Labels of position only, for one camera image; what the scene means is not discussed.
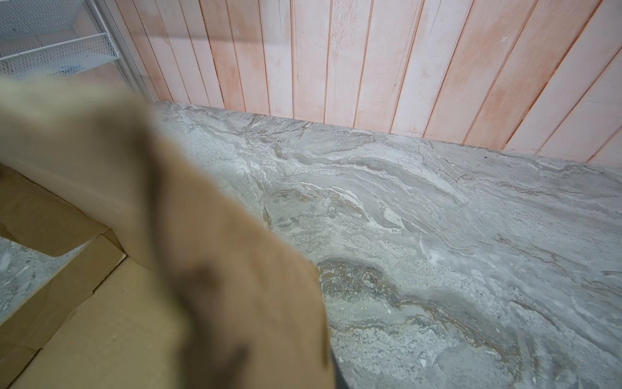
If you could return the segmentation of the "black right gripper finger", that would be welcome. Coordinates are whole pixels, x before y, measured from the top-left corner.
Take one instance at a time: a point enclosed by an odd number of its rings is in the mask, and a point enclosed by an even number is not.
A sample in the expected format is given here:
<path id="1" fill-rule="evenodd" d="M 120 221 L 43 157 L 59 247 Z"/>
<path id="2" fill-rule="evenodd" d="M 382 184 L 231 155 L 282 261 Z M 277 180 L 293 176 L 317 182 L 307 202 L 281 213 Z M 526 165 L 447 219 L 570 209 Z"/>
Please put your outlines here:
<path id="1" fill-rule="evenodd" d="M 331 353 L 331 359 L 334 365 L 335 370 L 335 388 L 336 389 L 349 389 L 348 383 L 343 376 L 343 372 L 340 369 L 339 363 L 335 357 L 334 353 Z"/>

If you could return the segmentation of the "brown cardboard box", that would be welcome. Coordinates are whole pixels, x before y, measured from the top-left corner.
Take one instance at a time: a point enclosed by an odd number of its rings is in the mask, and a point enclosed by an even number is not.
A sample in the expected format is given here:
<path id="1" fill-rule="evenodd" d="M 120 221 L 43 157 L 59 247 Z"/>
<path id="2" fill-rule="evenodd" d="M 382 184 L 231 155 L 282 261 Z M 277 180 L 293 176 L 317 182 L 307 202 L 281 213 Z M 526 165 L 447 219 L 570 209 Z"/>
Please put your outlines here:
<path id="1" fill-rule="evenodd" d="M 317 266 L 127 89 L 2 80 L 1 236 L 77 251 L 2 320 L 4 388 L 335 388 Z"/>

